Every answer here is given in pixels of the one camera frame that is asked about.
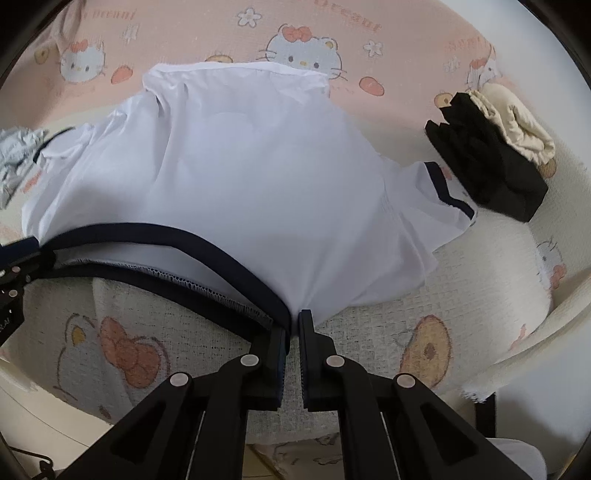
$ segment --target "beige folded cloth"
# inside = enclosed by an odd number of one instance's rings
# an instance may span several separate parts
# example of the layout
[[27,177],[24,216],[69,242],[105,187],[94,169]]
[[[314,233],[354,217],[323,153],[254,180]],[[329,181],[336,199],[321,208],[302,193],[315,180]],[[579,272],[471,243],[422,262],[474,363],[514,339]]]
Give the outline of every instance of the beige folded cloth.
[[548,163],[556,152],[554,140],[507,87],[486,83],[468,91],[472,102],[495,124],[505,141],[536,165]]

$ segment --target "black folded cloth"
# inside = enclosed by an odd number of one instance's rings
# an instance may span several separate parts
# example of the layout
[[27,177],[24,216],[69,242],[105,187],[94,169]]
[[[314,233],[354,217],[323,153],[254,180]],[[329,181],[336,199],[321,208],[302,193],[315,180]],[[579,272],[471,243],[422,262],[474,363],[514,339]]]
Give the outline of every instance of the black folded cloth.
[[479,205],[528,222],[548,191],[535,165],[507,145],[467,93],[442,107],[447,124],[430,120],[425,132]]

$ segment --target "black cable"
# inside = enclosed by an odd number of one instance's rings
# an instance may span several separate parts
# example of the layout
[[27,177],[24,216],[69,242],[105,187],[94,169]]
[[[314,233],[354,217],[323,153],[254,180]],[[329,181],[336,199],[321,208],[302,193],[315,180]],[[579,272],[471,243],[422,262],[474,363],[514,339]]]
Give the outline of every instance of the black cable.
[[53,470],[53,460],[51,460],[51,458],[41,455],[40,453],[29,452],[27,450],[22,450],[10,445],[8,445],[8,448],[10,448],[13,452],[18,452],[22,453],[23,455],[41,459],[41,462],[39,462],[39,469],[41,470],[41,473],[34,476],[31,480],[55,480],[56,473]]

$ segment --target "hello kitty face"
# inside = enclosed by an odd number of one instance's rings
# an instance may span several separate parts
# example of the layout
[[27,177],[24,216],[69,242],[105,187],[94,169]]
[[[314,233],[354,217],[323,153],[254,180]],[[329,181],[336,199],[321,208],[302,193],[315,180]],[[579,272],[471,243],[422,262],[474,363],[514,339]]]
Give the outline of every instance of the hello kitty face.
[[89,45],[88,40],[73,43],[61,56],[61,76],[68,82],[88,82],[102,73],[105,67],[103,44]]
[[64,341],[53,393],[107,421],[119,420],[130,404],[137,405],[170,375],[168,353],[160,341],[132,337],[111,317],[99,323],[72,314]]
[[466,83],[470,90],[480,90],[486,82],[501,77],[501,72],[496,66],[496,51],[491,46],[488,58],[476,59],[470,62],[470,71]]
[[566,265],[560,250],[552,240],[542,242],[536,250],[540,281],[546,290],[555,290],[566,276]]
[[308,27],[282,25],[265,51],[268,61],[276,61],[296,69],[325,73],[330,80],[343,72],[338,45],[329,37],[313,37]]

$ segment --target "pink bedsheet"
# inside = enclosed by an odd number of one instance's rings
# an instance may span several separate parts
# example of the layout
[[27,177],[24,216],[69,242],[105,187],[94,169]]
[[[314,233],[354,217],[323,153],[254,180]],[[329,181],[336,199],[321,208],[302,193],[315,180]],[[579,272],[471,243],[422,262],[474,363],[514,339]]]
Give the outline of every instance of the pink bedsheet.
[[438,0],[87,0],[69,47],[30,47],[0,102],[36,127],[120,102],[156,63],[204,60],[320,70],[348,112],[418,128],[501,76],[494,48]]

